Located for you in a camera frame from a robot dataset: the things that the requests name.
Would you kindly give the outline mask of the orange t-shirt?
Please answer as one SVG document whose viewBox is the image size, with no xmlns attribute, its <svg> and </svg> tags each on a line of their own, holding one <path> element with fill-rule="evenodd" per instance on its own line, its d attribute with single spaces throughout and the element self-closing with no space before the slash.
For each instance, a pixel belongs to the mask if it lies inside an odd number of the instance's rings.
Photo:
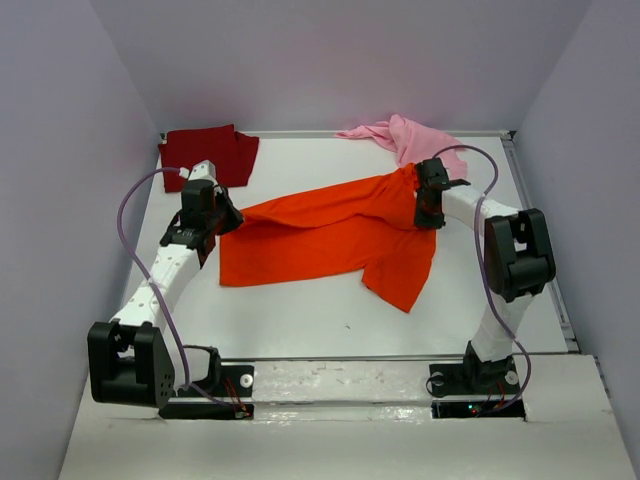
<svg viewBox="0 0 640 480">
<path fill-rule="evenodd" d="M 359 271 L 365 287 L 408 313 L 437 245 L 435 231 L 414 224 L 417 189 L 408 165 L 245 208 L 243 224 L 220 240 L 219 283 L 249 287 Z"/>
</svg>

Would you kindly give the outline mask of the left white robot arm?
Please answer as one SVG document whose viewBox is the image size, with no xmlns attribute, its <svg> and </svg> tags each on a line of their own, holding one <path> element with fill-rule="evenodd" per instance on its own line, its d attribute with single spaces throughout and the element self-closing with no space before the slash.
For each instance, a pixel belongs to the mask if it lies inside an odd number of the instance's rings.
<svg viewBox="0 0 640 480">
<path fill-rule="evenodd" d="M 161 409 L 179 390 L 209 395 L 220 386 L 218 351 L 208 348 L 209 361 L 190 365 L 172 313 L 217 238 L 237 229 L 243 217 L 227 188 L 209 174 L 188 179 L 180 201 L 152 266 L 133 259 L 143 279 L 132 297 L 110 320 L 89 329 L 89 381 L 98 403 Z"/>
</svg>

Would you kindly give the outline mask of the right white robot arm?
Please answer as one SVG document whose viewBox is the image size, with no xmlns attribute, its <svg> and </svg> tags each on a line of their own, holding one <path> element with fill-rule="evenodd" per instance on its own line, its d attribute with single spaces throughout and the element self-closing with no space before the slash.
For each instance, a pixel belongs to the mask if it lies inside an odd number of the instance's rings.
<svg viewBox="0 0 640 480">
<path fill-rule="evenodd" d="M 487 395 L 498 386 L 516 394 L 517 330 L 535 296 L 556 275 L 545 216 L 535 208 L 504 205 L 464 179 L 451 179 L 439 158 L 417 164 L 415 171 L 415 225 L 435 230 L 453 218 L 468 226 L 487 297 L 463 359 L 431 366 L 427 386 L 436 398 Z"/>
</svg>

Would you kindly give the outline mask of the pink t-shirt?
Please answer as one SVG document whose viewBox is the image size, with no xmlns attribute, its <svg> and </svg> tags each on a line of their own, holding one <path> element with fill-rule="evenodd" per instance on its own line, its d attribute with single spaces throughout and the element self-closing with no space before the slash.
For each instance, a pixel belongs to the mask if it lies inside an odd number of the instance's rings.
<svg viewBox="0 0 640 480">
<path fill-rule="evenodd" d="M 393 114 L 387 121 L 337 132 L 335 136 L 348 140 L 373 140 L 378 146 L 395 154 L 398 167 L 417 164 L 436 155 L 450 178 L 467 176 L 467 164 L 453 148 L 462 145 L 459 140 L 398 114 Z"/>
</svg>

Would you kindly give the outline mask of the dark red folded t-shirt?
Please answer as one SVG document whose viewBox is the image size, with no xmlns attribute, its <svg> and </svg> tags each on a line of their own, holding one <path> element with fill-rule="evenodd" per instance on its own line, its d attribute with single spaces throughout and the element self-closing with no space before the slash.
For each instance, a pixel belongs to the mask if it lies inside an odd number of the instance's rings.
<svg viewBox="0 0 640 480">
<path fill-rule="evenodd" d="M 170 131 L 158 144 L 164 168 L 186 168 L 209 160 L 215 178 L 225 187 L 249 183 L 259 149 L 259 138 L 235 130 L 233 124 L 204 129 Z"/>
</svg>

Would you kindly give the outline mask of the aluminium table edge rail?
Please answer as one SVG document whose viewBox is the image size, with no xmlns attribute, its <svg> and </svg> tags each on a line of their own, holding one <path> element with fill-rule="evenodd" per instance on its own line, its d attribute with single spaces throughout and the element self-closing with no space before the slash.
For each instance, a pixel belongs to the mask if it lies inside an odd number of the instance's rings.
<svg viewBox="0 0 640 480">
<path fill-rule="evenodd" d="M 540 209 L 534 207 L 526 186 L 516 150 L 515 135 L 515 131 L 502 134 L 501 143 L 524 210 L 520 215 L 524 221 L 523 233 L 518 234 L 517 238 L 524 241 L 525 256 L 529 257 L 529 262 L 534 267 L 534 280 L 547 280 L 545 289 L 551 297 L 568 353 L 579 354 L 580 347 L 555 277 L 556 264 L 546 217 Z"/>
</svg>

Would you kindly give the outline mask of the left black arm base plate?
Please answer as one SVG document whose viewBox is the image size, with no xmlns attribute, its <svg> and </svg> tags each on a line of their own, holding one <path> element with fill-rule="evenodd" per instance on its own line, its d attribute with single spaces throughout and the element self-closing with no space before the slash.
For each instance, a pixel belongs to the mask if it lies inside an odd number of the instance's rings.
<svg viewBox="0 0 640 480">
<path fill-rule="evenodd" d="M 223 363 L 217 384 L 207 380 L 174 394 L 158 415 L 165 420 L 248 421 L 254 418 L 255 366 Z"/>
</svg>

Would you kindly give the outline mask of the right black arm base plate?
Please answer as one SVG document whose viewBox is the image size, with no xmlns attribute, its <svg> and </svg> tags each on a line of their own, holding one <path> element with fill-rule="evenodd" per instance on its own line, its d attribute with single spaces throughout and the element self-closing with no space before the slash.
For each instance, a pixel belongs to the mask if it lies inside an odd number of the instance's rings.
<svg viewBox="0 0 640 480">
<path fill-rule="evenodd" d="M 431 364 L 425 388 L 432 398 L 432 417 L 437 420 L 526 418 L 521 399 L 506 406 L 520 390 L 512 358 L 477 378 L 462 362 Z"/>
</svg>

